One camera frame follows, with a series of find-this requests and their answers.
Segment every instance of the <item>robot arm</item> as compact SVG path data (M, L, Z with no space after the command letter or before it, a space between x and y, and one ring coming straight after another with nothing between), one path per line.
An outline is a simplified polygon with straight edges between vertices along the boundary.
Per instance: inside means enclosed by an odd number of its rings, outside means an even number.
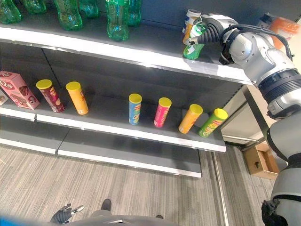
M226 16L202 18L210 29L189 43L219 40L223 45L220 62L240 65L267 101L268 115L279 120L268 130L267 142L288 166L279 173L271 200L262 205L262 220L266 226L301 226L301 75L291 61L287 41L271 31L239 25ZM274 48L270 35L284 42L286 54Z

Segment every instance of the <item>yellow lid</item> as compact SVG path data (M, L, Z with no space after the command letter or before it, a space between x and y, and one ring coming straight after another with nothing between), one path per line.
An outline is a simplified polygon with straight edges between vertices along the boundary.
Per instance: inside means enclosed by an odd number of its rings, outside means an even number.
M197 104L190 105L189 109L195 114L203 113L203 108L200 105L197 105Z
M80 89L80 83L77 81L71 81L71 82L67 83L66 89L68 91L76 91L76 90Z
M140 96L138 93L132 93L128 96L128 100L133 104L138 104L142 101L142 96Z
M214 114L216 117L218 117L220 119L226 119L228 117L228 113L221 108L216 108L214 110Z
M52 81L49 79L42 79L37 82L36 87L38 89L48 89L52 85Z
M171 100L168 99L167 97L161 97L159 99L159 104L162 106L162 107L170 107L171 106Z

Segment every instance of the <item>white shelf edge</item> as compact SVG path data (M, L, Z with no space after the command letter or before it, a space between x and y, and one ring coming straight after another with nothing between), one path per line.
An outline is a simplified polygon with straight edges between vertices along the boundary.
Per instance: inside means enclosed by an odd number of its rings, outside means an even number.
M57 34L0 27L0 40L21 42L29 46L38 46L59 51L73 50L81 54L89 53L135 62L146 67L172 68L179 71L205 74L208 77L221 80L252 84L244 71L239 68L188 60L146 50L125 48Z
M14 140L8 140L8 139L0 138L0 144L26 148L26 149L30 149L30 150L34 150L34 151L38 151L38 152L55 154L55 149L42 147L42 146L31 145L31 144L26 144L26 143L14 141Z
M151 165L151 164L146 164L146 163L136 162L136 161L108 158L108 157L85 154L85 153L69 152L69 151L64 151L61 149L58 150L58 155L64 155L64 156L76 157L76 158L82 158L82 159L89 159L89 160L94 160L94 161L109 162L109 163L115 163L115 164L119 164L119 165L144 168L144 169L148 169L148 170L157 170L157 171L173 173L173 174L178 174L178 175L185 175L185 176L190 176L190 177L195 177L195 178L202 177L202 173L190 172L190 171L186 171L186 170L182 170L182 169L174 169L174 168L170 168L170 167Z
M23 111L17 111L17 110L12 110L4 107L0 107L0 114L4 116L12 116L20 119L26 119L30 121L35 120L35 113L29 113L29 112L23 112Z
M220 146L220 145L194 141L194 140L186 140L177 137L169 137L169 136L164 136L155 133L148 133L148 132L143 132L134 129L117 128L113 126L106 126L106 125L94 124L90 122L64 119L64 118L52 117L52 116L41 115L41 114L37 114L37 121L64 125L72 128L82 129L82 130L89 129L93 131L101 131L101 132L107 132L113 134L120 134L124 136L131 136L134 138L143 138L147 140L161 141L164 143L184 145L191 148L201 148L209 151L226 152L226 146Z

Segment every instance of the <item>cardboard box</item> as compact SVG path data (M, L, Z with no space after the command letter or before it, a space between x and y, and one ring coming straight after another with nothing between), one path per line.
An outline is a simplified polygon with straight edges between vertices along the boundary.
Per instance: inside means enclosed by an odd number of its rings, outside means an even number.
M40 104L20 74L1 71L0 85L18 107L35 109Z
M4 104L8 100L8 97L0 89L0 105Z
M244 152L250 174L253 176L275 180L279 168L267 144L261 143Z

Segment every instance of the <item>metal shelving unit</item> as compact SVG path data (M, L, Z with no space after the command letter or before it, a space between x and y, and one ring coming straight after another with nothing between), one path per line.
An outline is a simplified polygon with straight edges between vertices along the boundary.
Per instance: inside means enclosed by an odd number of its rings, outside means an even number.
M69 128L0 117L0 144L55 154Z
M197 150L79 129L70 130L58 154L197 178L202 176Z
M82 30L67 32L60 27L53 7L43 15L29 15L23 8L21 13L20 23L1 25L0 41L251 84L242 69L218 62L218 45L205 47L199 60L184 59L185 46L178 31L142 24L130 28L128 41L114 42L107 36L105 17L84 20Z
M35 110L19 108L9 100L1 106L0 114L22 118L23 113L32 112L36 114L35 117L38 122L141 138L192 149L218 152L226 151L220 129L216 129L208 138L202 138L197 134L199 127L208 118L206 113L201 115L188 134L182 134L179 132L178 126L186 114L185 110L171 108L164 127L159 129L153 124L157 106L143 103L139 124L133 126L128 123L127 101L97 95L86 95L86 98L90 109L87 115L78 115L71 101L65 102L66 110L64 112L54 113L45 99L41 101Z

